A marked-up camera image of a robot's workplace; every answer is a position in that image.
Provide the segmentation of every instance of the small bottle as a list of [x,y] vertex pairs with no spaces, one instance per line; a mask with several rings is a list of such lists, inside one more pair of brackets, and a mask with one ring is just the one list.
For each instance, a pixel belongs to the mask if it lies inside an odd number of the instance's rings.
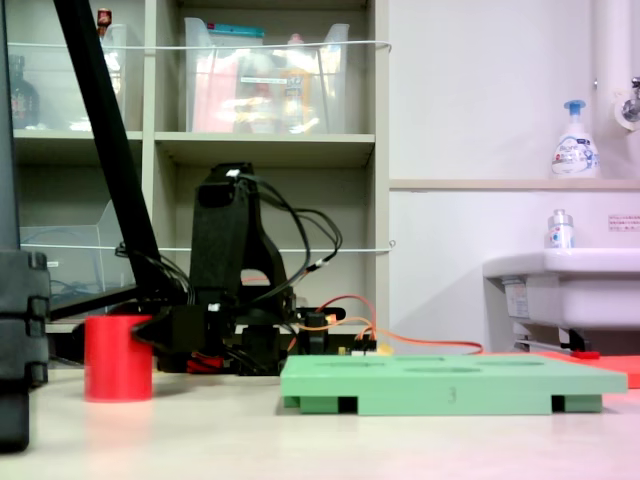
[[96,20],[96,25],[98,25],[98,36],[100,37],[100,43],[102,43],[102,39],[107,33],[107,28],[111,25],[111,21],[113,20],[111,15],[111,10],[108,8],[99,8],[98,9],[98,19]]
[[573,217],[564,210],[554,210],[549,217],[549,248],[574,248]]
[[13,128],[38,125],[40,97],[36,89],[24,79],[24,57],[9,55],[9,80],[11,85],[11,117]]

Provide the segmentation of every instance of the bottle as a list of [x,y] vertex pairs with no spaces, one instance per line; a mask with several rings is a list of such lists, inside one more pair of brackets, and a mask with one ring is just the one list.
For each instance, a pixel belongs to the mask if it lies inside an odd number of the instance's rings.
[[600,176],[598,149],[580,119],[580,110],[585,106],[586,103],[582,100],[571,100],[564,104],[564,108],[569,110],[571,121],[560,137],[551,163],[554,178]]
[[11,117],[13,128],[38,125],[40,97],[36,89],[24,79],[24,57],[9,55],[9,80],[11,85]]
[[574,248],[573,217],[564,210],[554,210],[549,217],[549,248]]
[[[302,37],[294,33],[289,45],[302,45]],[[301,68],[304,52],[301,48],[287,49],[287,69],[283,73],[286,79],[284,87],[283,122],[287,133],[309,133],[313,126],[307,118],[309,112],[311,77],[307,70]]]
[[98,37],[100,37],[100,43],[102,43],[102,39],[107,33],[107,28],[111,25],[113,18],[111,14],[111,10],[108,8],[99,8],[98,9],[98,19],[96,20],[96,25],[98,28]]

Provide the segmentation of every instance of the circular hole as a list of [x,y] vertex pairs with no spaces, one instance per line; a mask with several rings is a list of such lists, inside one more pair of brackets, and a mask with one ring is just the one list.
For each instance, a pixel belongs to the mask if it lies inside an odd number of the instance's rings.
[[484,360],[476,362],[476,365],[486,365],[488,367],[535,367],[544,365],[544,362],[531,362],[526,360]]
[[442,357],[396,357],[399,362],[444,362]]
[[480,368],[464,368],[464,367],[416,367],[406,368],[405,371],[412,373],[478,373]]
[[384,367],[384,363],[381,362],[334,362],[323,363],[325,367],[345,367],[345,368],[358,368],[358,367]]

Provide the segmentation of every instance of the sticker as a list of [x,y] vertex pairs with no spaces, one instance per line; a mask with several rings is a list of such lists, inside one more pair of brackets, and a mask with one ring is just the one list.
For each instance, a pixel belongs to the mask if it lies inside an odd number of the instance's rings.
[[640,232],[640,215],[609,215],[610,232]]
[[558,175],[585,172],[598,167],[596,146],[586,138],[565,137],[556,149],[551,171]]
[[261,77],[240,77],[242,83],[272,83],[275,85],[286,85],[286,78],[261,78]]
[[527,287],[524,283],[506,285],[507,310],[510,317],[529,318]]

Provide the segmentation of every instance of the black pole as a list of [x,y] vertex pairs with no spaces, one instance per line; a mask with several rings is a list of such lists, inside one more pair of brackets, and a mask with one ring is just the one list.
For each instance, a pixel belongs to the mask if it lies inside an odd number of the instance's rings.
[[[160,259],[88,0],[54,0],[123,240],[129,251]],[[162,287],[156,267],[132,255],[136,283]]]
[[0,250],[18,250],[18,202],[16,165],[13,151],[11,91],[5,2],[0,1]]

